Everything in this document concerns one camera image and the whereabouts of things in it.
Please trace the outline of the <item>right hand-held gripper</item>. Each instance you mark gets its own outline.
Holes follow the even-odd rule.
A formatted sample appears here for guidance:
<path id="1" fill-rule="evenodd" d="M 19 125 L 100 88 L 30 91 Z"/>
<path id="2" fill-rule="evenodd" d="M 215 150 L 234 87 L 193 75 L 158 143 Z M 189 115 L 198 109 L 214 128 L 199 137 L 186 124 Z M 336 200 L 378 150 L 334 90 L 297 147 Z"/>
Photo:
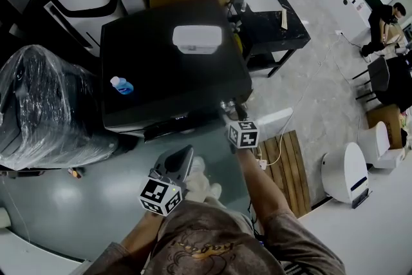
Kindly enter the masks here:
<path id="1" fill-rule="evenodd" d="M 221 101 L 220 107 L 229 142 L 236 149 L 257 148 L 259 128 L 256 122 L 249 118 L 246 107 L 235 100 Z"/>

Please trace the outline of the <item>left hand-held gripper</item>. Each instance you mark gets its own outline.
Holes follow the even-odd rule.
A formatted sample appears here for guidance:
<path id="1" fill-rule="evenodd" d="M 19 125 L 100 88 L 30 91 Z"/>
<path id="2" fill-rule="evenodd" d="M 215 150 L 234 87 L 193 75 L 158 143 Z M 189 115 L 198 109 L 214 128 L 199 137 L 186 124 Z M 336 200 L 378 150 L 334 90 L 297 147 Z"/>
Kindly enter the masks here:
<path id="1" fill-rule="evenodd" d="M 166 151 L 158 157 L 139 189 L 138 198 L 146 211 L 167 216 L 182 202 L 193 157 L 191 145 Z"/>

